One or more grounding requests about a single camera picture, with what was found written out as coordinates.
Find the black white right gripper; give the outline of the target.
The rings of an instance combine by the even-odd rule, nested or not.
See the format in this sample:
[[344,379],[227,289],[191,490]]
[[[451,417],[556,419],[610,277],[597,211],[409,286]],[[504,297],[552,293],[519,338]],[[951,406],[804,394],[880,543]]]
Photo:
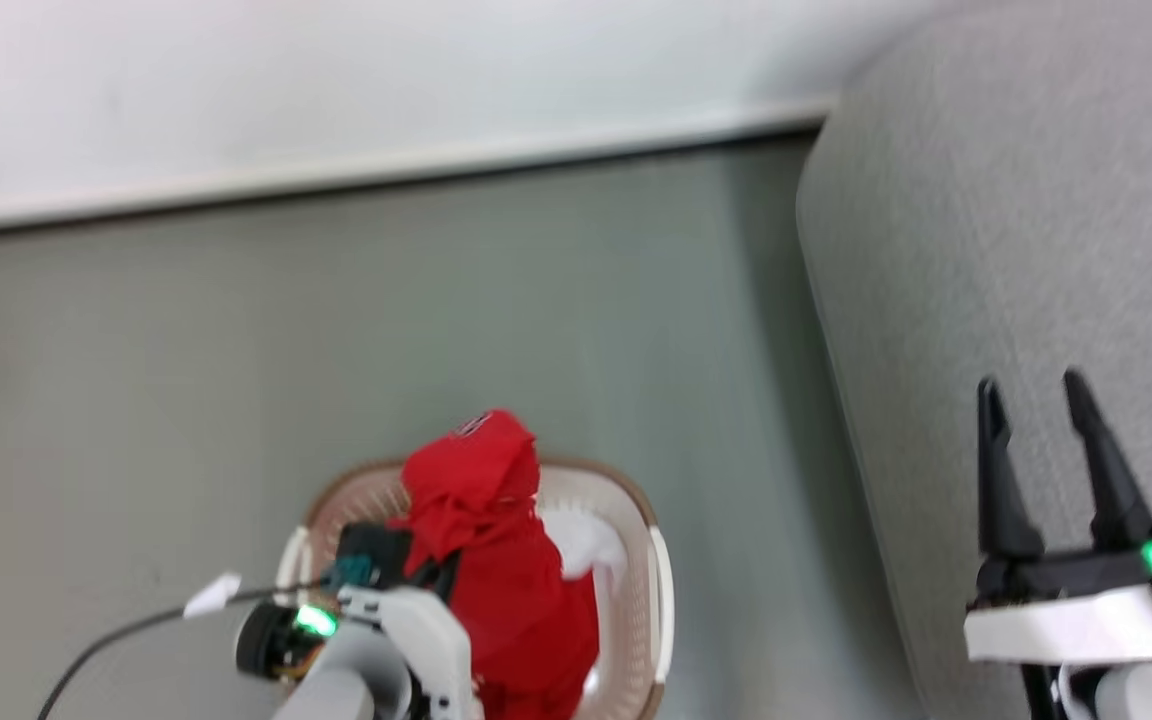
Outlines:
[[1091,384],[1078,369],[1064,370],[1062,382],[1091,480],[1093,546],[1123,551],[1043,556],[1043,536],[1030,523],[1011,465],[1005,396],[995,378],[982,378],[978,546],[986,559],[964,619],[973,662],[1152,661],[1152,511]]

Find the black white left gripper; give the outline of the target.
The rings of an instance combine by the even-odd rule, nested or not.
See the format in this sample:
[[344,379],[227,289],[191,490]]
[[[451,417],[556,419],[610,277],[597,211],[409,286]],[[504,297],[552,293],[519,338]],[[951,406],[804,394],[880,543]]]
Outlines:
[[260,602],[236,642],[238,673],[285,687],[271,720],[483,720],[471,644],[444,598],[347,585],[338,614]]

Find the red garment with black print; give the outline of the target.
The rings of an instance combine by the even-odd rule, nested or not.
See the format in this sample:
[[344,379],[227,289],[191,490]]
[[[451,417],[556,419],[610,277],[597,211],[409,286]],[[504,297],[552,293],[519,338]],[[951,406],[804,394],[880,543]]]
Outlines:
[[401,478],[406,575],[460,560],[450,611],[470,638],[485,720],[573,720],[600,655],[594,579],[564,578],[536,503],[535,434],[488,410],[416,450]]

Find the white garment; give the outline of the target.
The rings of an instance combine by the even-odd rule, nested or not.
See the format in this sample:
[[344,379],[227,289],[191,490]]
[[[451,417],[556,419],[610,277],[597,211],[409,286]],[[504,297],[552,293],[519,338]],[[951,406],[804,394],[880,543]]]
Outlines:
[[539,518],[558,548],[564,582],[591,577],[604,594],[620,593],[628,573],[628,551],[608,521],[573,509],[541,510]]

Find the cream laundry basket brown rim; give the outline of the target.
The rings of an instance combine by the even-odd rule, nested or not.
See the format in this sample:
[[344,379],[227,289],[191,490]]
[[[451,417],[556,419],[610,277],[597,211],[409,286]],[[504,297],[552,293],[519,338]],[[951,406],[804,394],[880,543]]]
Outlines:
[[[275,583],[306,582],[328,568],[353,521],[397,518],[410,501],[401,458],[365,462],[321,488],[285,541]],[[544,456],[539,511],[602,520],[626,547],[627,568],[598,579],[602,655],[573,720],[654,720],[675,650],[676,598],[666,538],[646,493],[626,473],[579,457]]]

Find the grey fabric sofa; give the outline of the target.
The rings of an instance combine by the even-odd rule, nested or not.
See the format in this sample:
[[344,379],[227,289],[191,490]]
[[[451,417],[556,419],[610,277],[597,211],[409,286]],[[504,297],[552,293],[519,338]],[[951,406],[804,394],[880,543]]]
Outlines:
[[1052,550],[1093,515],[1075,366],[1152,507],[1152,0],[1010,0],[937,18],[833,109],[797,228],[916,694],[931,720],[1029,720],[967,659],[977,386]]

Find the white wall baseboard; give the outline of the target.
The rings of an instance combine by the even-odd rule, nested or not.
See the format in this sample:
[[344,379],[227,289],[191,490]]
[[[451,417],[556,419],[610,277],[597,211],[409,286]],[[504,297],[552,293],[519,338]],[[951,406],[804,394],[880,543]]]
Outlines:
[[838,106],[840,92],[801,97],[761,108],[738,109],[730,115],[685,118],[669,123],[649,123],[584,135],[558,135],[382,158],[310,162],[273,170],[227,172],[214,176],[173,179],[156,183],[114,185],[52,196],[0,199],[0,233],[40,228],[45,225],[103,222],[108,218],[137,217],[194,209],[215,209],[242,202],[361,190],[389,184],[410,184],[482,176],[482,174],[558,167],[602,161],[607,158],[672,152],[714,143],[751,141],[804,132],[823,124]]

